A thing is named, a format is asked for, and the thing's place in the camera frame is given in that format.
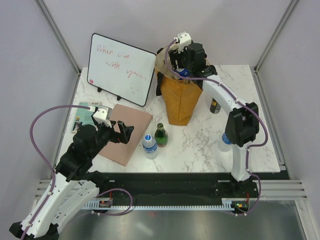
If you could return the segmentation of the blue white drink carton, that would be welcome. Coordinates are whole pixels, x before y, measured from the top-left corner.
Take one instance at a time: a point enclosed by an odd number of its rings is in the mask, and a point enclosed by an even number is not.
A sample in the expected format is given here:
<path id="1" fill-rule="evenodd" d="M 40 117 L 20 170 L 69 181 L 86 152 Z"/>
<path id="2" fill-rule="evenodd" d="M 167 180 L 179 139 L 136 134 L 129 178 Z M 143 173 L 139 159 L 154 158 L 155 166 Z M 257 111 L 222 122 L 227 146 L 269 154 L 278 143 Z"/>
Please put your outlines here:
<path id="1" fill-rule="evenodd" d="M 179 75 L 179 80 L 183 80 L 190 76 L 190 71 L 187 68 L 177 68 L 175 72 Z"/>

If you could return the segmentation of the black drink can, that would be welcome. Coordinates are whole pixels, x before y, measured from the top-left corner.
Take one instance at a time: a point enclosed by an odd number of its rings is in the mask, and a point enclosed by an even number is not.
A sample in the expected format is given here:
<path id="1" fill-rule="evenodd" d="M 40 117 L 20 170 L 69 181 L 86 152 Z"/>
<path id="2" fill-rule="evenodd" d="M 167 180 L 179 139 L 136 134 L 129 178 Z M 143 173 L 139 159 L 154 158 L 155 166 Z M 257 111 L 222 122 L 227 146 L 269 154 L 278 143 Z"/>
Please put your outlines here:
<path id="1" fill-rule="evenodd" d="M 209 110 L 213 114 L 218 114 L 220 112 L 220 110 L 221 110 L 221 106 L 219 105 L 219 103 L 214 98 L 211 101 L 211 105 L 209 107 Z"/>

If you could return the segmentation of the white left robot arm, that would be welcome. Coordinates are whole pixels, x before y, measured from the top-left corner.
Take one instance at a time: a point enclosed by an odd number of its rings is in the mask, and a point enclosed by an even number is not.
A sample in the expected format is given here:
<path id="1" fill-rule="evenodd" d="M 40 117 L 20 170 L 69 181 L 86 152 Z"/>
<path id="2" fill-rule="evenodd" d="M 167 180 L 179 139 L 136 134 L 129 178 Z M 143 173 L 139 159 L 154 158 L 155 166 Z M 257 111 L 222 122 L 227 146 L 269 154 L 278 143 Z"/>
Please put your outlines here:
<path id="1" fill-rule="evenodd" d="M 120 120 L 81 126 L 36 207 L 23 221 L 10 226 L 12 235 L 21 240 L 57 240 L 68 221 L 89 200 L 110 191 L 106 176 L 88 171 L 93 159 L 108 143 L 128 144 L 133 130 Z"/>

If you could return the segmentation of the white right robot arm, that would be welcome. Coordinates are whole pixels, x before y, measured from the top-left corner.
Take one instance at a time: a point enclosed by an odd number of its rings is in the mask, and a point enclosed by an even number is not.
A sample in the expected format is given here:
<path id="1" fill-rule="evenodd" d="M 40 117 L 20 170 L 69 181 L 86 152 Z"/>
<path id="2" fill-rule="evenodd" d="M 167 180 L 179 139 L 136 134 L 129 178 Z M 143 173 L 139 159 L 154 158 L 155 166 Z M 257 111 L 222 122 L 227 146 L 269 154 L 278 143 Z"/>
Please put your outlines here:
<path id="1" fill-rule="evenodd" d="M 244 103 L 227 87 L 213 65 L 208 65 L 205 51 L 200 43 L 189 45 L 173 40 L 165 50 L 167 69 L 177 78 L 192 82 L 214 98 L 228 115 L 224 134 L 232 146 L 231 176 L 229 191 L 235 197 L 247 191 L 244 181 L 253 174 L 249 169 L 249 151 L 254 147 L 262 121 L 255 102 Z"/>

